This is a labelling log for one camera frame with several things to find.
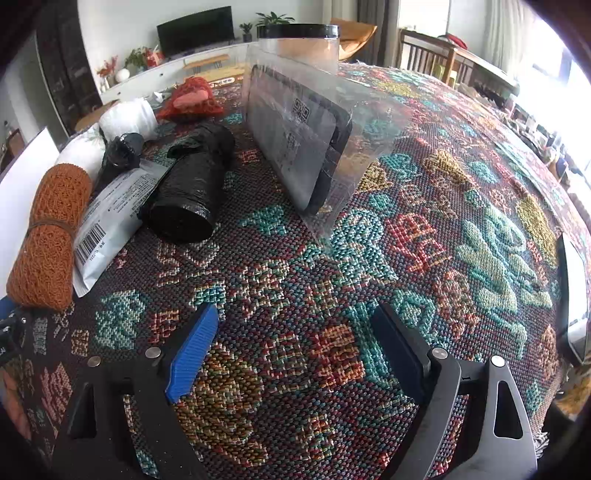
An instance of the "black lid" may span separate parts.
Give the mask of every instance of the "black lid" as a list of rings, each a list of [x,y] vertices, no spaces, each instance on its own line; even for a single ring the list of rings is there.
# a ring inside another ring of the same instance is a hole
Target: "black lid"
[[[259,25],[256,35],[259,38],[339,38],[340,29],[338,25],[316,23]]]

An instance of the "barcode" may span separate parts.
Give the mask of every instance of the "barcode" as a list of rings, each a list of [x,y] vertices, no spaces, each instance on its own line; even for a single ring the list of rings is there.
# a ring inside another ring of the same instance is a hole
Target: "barcode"
[[[291,113],[301,121],[306,123],[310,114],[310,109],[303,103],[299,98],[295,99],[294,107],[291,109]]]
[[[90,254],[99,244],[99,242],[103,239],[104,236],[105,231],[103,230],[103,228],[100,226],[99,223],[95,223],[90,229],[90,232],[88,232],[86,236],[82,239],[80,245],[76,247],[76,256],[78,257],[78,260],[80,260],[80,263],[82,263],[83,265],[86,263]]]

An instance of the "blue gripper pad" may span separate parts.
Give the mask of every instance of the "blue gripper pad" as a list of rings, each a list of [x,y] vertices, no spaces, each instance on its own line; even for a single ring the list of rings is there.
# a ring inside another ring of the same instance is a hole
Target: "blue gripper pad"
[[[195,377],[217,332],[217,308],[209,304],[170,364],[166,397],[172,403],[191,391]]]

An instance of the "patterned woven blanket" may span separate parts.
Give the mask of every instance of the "patterned woven blanket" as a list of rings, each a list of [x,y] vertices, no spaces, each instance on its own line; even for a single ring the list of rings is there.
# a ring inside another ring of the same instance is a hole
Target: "patterned woven blanket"
[[[34,312],[17,361],[36,444],[55,435],[91,355],[160,345],[202,302],[220,326],[174,409],[212,479],[372,479],[416,412],[368,319],[388,302],[454,356],[508,362],[534,433],[560,383],[556,238],[589,262],[589,233],[538,158],[477,102],[436,79],[362,64],[341,75],[413,112],[391,154],[368,168],[322,252],[242,125],[239,86],[217,91],[236,137],[213,236],[178,246],[141,228],[92,291],[61,314]],[[192,126],[147,145],[167,163]],[[126,398],[138,459],[157,475]],[[462,424],[456,403],[433,474]]]

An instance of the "metal screw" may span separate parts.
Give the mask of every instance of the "metal screw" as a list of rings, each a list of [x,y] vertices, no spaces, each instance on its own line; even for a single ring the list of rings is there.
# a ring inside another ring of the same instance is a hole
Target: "metal screw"
[[[88,365],[91,368],[98,367],[100,365],[100,357],[98,355],[91,356],[88,359],[86,365]]]
[[[501,356],[493,355],[491,357],[491,363],[495,367],[504,367],[505,366],[505,359],[503,357],[501,357]]]
[[[431,354],[439,360],[445,360],[447,358],[447,350],[441,348],[440,346],[436,346],[433,350],[431,350]]]
[[[145,355],[147,358],[158,358],[160,356],[160,353],[162,353],[162,350],[160,350],[160,348],[158,348],[157,346],[151,346],[146,350]]]

